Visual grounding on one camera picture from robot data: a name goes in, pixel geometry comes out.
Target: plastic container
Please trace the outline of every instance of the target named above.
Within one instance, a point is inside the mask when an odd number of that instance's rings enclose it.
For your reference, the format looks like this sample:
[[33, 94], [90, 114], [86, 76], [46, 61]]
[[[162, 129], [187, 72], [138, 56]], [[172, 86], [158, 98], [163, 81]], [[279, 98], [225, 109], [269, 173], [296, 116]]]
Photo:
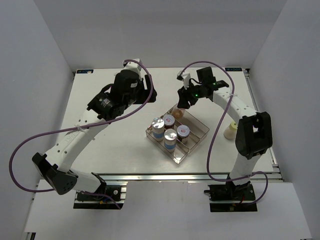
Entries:
[[165, 129], [174, 129], [175, 125], [175, 118], [174, 116], [170, 114], [166, 114], [163, 116], [163, 121], [164, 121], [164, 128]]
[[177, 132], [174, 129], [168, 129], [164, 132], [164, 147], [168, 152], [174, 152], [176, 149]]
[[152, 134], [153, 137], [158, 141], [161, 142], [164, 139], [165, 133], [165, 122], [161, 117], [156, 117], [152, 120]]
[[177, 130], [177, 135], [178, 135], [178, 140], [186, 144], [188, 142], [189, 134], [190, 134], [190, 129], [187, 125], [180, 125], [178, 126]]
[[[176, 106], [172, 107], [166, 114], [171, 114]], [[176, 141], [174, 151], [170, 152], [165, 147], [165, 141], [157, 141], [153, 134], [153, 127], [150, 125], [146, 131], [146, 136], [161, 149], [169, 158], [171, 158], [176, 164], [180, 164], [188, 154], [201, 143], [203, 139], [206, 138], [209, 128], [205, 126], [202, 122], [192, 116], [188, 111], [184, 111], [183, 116], [175, 119], [173, 129], [177, 130], [180, 125], [187, 125], [189, 127], [190, 133], [186, 143]]]
[[234, 140], [237, 135], [238, 125], [235, 121], [232, 121], [230, 125], [224, 130], [223, 136], [228, 140]]

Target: white label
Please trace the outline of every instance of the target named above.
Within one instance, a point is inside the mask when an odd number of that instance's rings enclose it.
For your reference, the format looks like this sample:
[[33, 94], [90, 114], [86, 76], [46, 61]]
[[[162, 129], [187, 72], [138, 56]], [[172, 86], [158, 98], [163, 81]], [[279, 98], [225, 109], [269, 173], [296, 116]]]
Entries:
[[135, 88], [136, 86], [138, 86], [138, 83], [131, 83], [131, 88]]

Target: spice jar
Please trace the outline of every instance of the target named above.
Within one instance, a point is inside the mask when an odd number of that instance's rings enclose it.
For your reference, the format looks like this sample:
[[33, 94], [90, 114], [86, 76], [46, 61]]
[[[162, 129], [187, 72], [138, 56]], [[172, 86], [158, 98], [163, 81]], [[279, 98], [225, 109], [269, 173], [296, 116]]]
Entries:
[[183, 108], [178, 108], [178, 105], [175, 105], [172, 109], [172, 111], [170, 112], [170, 114], [172, 116], [174, 116], [175, 119], [179, 120], [181, 119], [184, 114], [185, 114], [185, 109]]
[[175, 126], [175, 118], [174, 116], [167, 114], [163, 116], [164, 128], [165, 129], [173, 129]]
[[174, 152], [176, 149], [177, 132], [174, 129], [168, 129], [164, 132], [164, 147], [168, 152]]
[[156, 117], [152, 121], [152, 132], [155, 140], [158, 142], [164, 139], [165, 122], [161, 117]]
[[190, 134], [189, 127], [186, 125], [180, 125], [180, 126], [178, 126], [176, 132], [178, 135], [178, 140], [181, 143], [186, 144], [188, 142], [188, 138], [189, 138], [189, 134]]

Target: white wall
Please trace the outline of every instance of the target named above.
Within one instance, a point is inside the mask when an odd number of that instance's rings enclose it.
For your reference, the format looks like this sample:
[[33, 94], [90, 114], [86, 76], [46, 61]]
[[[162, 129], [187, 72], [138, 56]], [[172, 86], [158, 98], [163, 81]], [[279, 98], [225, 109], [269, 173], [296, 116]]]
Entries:
[[251, 81], [272, 117], [280, 170], [320, 239], [320, 1], [288, 0], [257, 56]]
[[286, 0], [34, 0], [72, 70], [251, 67]]
[[[33, 194], [17, 188], [8, 162], [27, 137], [57, 129], [72, 85], [72, 72], [32, 0], [0, 2], [0, 234], [17, 240], [24, 229]], [[25, 187], [39, 179], [32, 156], [55, 136], [27, 143], [18, 152], [14, 173]]]

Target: wire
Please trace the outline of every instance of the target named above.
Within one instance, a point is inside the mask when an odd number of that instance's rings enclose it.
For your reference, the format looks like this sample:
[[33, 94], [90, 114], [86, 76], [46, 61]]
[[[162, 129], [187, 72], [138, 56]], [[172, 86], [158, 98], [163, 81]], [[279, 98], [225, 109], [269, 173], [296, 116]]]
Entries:
[[182, 75], [182, 73], [187, 69], [189, 68], [191, 65], [194, 65], [194, 64], [212, 64], [214, 66], [216, 66], [217, 68], [221, 69], [227, 76], [228, 78], [230, 79], [230, 82], [231, 82], [231, 85], [232, 85], [232, 89], [231, 89], [231, 95], [230, 95], [230, 98], [229, 98], [229, 101], [227, 102], [226, 104], [226, 107], [223, 111], [223, 114], [219, 120], [219, 123], [218, 125], [216, 126], [216, 129], [214, 131], [214, 134], [213, 134], [213, 137], [212, 137], [212, 140], [211, 140], [211, 143], [210, 143], [210, 147], [209, 147], [209, 150], [208, 150], [208, 155], [207, 155], [207, 158], [206, 158], [206, 172], [208, 174], [208, 176], [214, 180], [214, 181], [217, 181], [217, 182], [233, 182], [233, 181], [237, 181], [237, 180], [241, 180], [241, 179], [246, 179], [246, 178], [250, 178], [254, 175], [257, 175], [257, 174], [263, 174], [265, 176], [265, 188], [264, 188], [264, 191], [263, 193], [261, 194], [261, 196], [256, 199], [255, 201], [253, 202], [250, 202], [250, 203], [247, 203], [248, 205], [250, 204], [255, 204], [256, 202], [258, 202], [260, 199], [262, 199], [262, 197], [266, 194], [266, 191], [267, 191], [267, 188], [268, 188], [268, 176], [263, 172], [263, 171], [257, 171], [257, 172], [253, 172], [251, 175], [247, 175], [247, 176], [241, 176], [241, 177], [236, 177], [236, 178], [231, 178], [231, 179], [218, 179], [218, 178], [215, 178], [211, 175], [210, 173], [210, 156], [211, 156], [211, 151], [212, 151], [212, 148], [213, 148], [213, 145], [214, 145], [214, 142], [216, 140], [216, 137], [217, 137], [217, 134], [218, 134], [218, 131], [219, 131], [219, 128], [228, 112], [228, 109], [229, 109], [229, 106], [231, 104], [231, 101], [232, 101], [232, 98], [234, 97], [234, 93], [235, 93], [235, 83], [234, 83], [234, 80], [232, 79], [232, 77], [230, 76], [230, 74], [224, 70], [224, 68], [212, 61], [194, 61], [190, 64], [188, 64], [187, 66], [184, 67], [184, 69], [181, 71], [180, 75]]
[[118, 203], [116, 203], [115, 200], [113, 200], [112, 197], [108, 196], [107, 194], [103, 194], [103, 193], [92, 193], [92, 192], [88, 192], [88, 191], [81, 191], [82, 194], [85, 194], [85, 195], [91, 195], [91, 196], [101, 196], [101, 197], [105, 197], [105, 198], [108, 198], [110, 199], [118, 209], [121, 209], [121, 207], [118, 205]]
[[[92, 128], [92, 127], [97, 127], [97, 126], [101, 126], [101, 125], [106, 125], [106, 124], [111, 124], [111, 123], [114, 123], [114, 122], [117, 122], [117, 121], [120, 121], [122, 119], [126, 119], [128, 117], [130, 117], [131, 115], [135, 114], [136, 112], [138, 112], [140, 109], [142, 109], [146, 104], [147, 102], [149, 102], [151, 96], [152, 96], [152, 93], [154, 91], [154, 83], [152, 81], [152, 77], [150, 75], [150, 73], [148, 72], [148, 70], [146, 69], [146, 67], [136, 61], [136, 60], [133, 60], [133, 59], [126, 59], [123, 61], [124, 63], [128, 63], [128, 62], [133, 62], [133, 63], [136, 63], [138, 64], [145, 72], [146, 74], [148, 75], [149, 79], [150, 79], [150, 93], [148, 95], [148, 97], [146, 98], [145, 102], [139, 106], [137, 109], [135, 109], [134, 111], [124, 115], [124, 116], [121, 116], [121, 117], [118, 117], [116, 119], [113, 119], [113, 120], [109, 120], [109, 121], [105, 121], [105, 122], [99, 122], [99, 123], [94, 123], [94, 124], [86, 124], [86, 125], [82, 125], [80, 126], [82, 129], [85, 129], [85, 128]], [[39, 137], [43, 137], [43, 136], [47, 136], [47, 135], [51, 135], [51, 134], [58, 134], [58, 133], [64, 133], [64, 132], [70, 132], [70, 131], [78, 131], [79, 129], [77, 127], [70, 127], [70, 128], [65, 128], [65, 129], [60, 129], [60, 130], [55, 130], [55, 131], [48, 131], [48, 132], [44, 132], [44, 133], [40, 133], [40, 134], [36, 134], [34, 136], [31, 136], [29, 138], [27, 138], [26, 140], [24, 140], [23, 142], [21, 142], [13, 151], [13, 153], [11, 154], [11, 157], [10, 157], [10, 160], [9, 160], [9, 173], [10, 173], [10, 177], [12, 179], [12, 181], [14, 182], [14, 184], [26, 191], [26, 192], [29, 192], [29, 193], [45, 193], [45, 192], [50, 192], [50, 191], [54, 191], [54, 189], [44, 189], [44, 190], [35, 190], [35, 189], [29, 189], [29, 188], [26, 188], [24, 186], [22, 186], [18, 181], [17, 179], [15, 178], [15, 175], [14, 175], [14, 172], [13, 172], [13, 161], [14, 161], [14, 157], [17, 153], [17, 151], [24, 145], [26, 144], [27, 142], [33, 140], [33, 139], [36, 139], [36, 138], [39, 138]]]
[[235, 206], [239, 206], [240, 204], [242, 204], [245, 200], [245, 195], [242, 196], [242, 199], [239, 203], [234, 204]]
[[190, 79], [189, 79], [189, 83], [191, 83], [191, 80], [194, 81], [196, 84], [200, 84], [200, 85], [201, 85], [201, 82], [195, 80], [194, 78], [190, 78]]

